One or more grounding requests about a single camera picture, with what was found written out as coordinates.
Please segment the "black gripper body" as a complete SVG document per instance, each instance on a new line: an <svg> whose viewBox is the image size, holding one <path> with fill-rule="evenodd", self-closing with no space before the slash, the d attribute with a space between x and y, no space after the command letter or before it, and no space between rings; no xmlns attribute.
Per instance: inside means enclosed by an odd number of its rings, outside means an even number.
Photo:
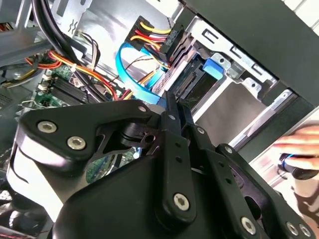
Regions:
<svg viewBox="0 0 319 239"><path fill-rule="evenodd" d="M131 163L71 196L52 229L54 239L234 239L232 215L211 179L192 170L197 215L166 229L156 218L157 161Z"/></svg>

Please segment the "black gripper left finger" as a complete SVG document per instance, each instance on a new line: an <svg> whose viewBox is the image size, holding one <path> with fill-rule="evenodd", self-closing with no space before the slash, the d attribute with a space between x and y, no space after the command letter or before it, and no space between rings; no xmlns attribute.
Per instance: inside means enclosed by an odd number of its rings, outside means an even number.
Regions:
<svg viewBox="0 0 319 239"><path fill-rule="evenodd" d="M166 102L161 114L138 100L31 111L19 120L18 147L51 173L53 189L63 190L67 178L82 176L89 163L140 147L141 158L131 163L157 161L156 218L163 226L188 226L197 210L189 140L182 136L183 104L171 94Z"/></svg>

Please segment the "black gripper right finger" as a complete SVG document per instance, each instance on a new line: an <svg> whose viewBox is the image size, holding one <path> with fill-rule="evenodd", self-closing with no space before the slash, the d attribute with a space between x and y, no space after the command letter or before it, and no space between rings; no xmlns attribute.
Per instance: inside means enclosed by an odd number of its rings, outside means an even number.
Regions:
<svg viewBox="0 0 319 239"><path fill-rule="evenodd" d="M182 133L189 140L190 165L202 172L204 211L225 239L312 239L314 232L229 145L214 147L181 107Z"/></svg>

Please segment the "person's hand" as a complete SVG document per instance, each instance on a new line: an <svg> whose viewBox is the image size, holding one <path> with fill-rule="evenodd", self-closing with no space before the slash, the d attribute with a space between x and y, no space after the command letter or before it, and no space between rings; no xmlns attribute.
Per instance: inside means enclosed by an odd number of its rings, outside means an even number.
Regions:
<svg viewBox="0 0 319 239"><path fill-rule="evenodd" d="M307 126L294 134L278 139L271 149L272 156L282 153L291 155L287 159L289 166L305 170L319 169L319 127ZM297 210L304 220L312 221L319 226L319 176L307 180L298 180L293 176L288 178L290 190L284 190L285 199Z"/></svg>

